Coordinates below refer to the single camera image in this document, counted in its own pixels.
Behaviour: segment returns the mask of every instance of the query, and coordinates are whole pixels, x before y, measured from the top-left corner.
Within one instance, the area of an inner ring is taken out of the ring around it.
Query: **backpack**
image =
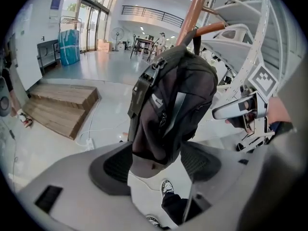
[[[155,57],[132,90],[128,111],[133,174],[149,178],[168,167],[191,139],[217,91],[216,69],[199,56],[196,29]],[[195,54],[187,50],[193,39]]]

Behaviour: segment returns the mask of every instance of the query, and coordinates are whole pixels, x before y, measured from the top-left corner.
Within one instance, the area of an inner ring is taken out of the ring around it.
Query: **tiled floor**
[[[117,143],[127,139],[129,119],[127,111],[131,99],[132,85],[135,84],[140,73],[147,66],[146,62],[135,57],[130,60],[129,54],[92,52],[81,57],[78,64],[62,69],[56,69],[44,78],[43,82],[54,84],[74,84],[96,86],[101,96],[101,101],[94,115],[90,133],[94,139],[96,148],[104,145]],[[88,115],[79,135],[89,129],[90,117]],[[14,167],[14,182],[16,190],[24,187],[28,182],[40,174],[59,159],[80,153],[85,147],[79,146],[70,139],[67,139],[41,124],[34,122],[31,128],[24,129],[20,122],[14,118],[5,118],[5,122],[13,130],[16,137],[16,144],[8,138],[1,140],[1,166],[5,175],[13,179],[14,150],[16,147],[16,162]],[[219,148],[234,149],[239,139],[221,140],[221,137],[240,133],[241,130],[223,120],[214,120],[209,110],[199,124],[199,128],[192,141],[199,141],[203,144]],[[77,141],[85,144],[85,133]],[[159,218],[163,226],[175,228],[176,225],[170,220],[161,208],[160,183],[168,178],[172,181],[175,192],[181,197],[189,196],[191,181],[185,173],[185,169],[176,160],[166,170],[150,179],[138,179],[129,175],[128,184],[132,189],[132,200],[137,208],[144,214],[152,214]]]

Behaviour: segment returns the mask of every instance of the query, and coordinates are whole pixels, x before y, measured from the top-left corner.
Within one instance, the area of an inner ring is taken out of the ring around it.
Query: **wooden platform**
[[[31,92],[23,110],[45,127],[75,139],[98,100],[95,87],[41,84]]]

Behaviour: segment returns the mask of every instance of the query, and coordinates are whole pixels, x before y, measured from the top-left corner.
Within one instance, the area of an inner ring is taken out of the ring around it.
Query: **balcony railing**
[[[122,14],[131,14],[131,15],[149,17],[149,18],[153,18],[156,20],[170,23],[178,27],[181,27],[184,21],[182,18],[179,18],[170,13],[166,13],[160,10],[150,9],[146,7],[139,7],[139,6],[123,5]]]

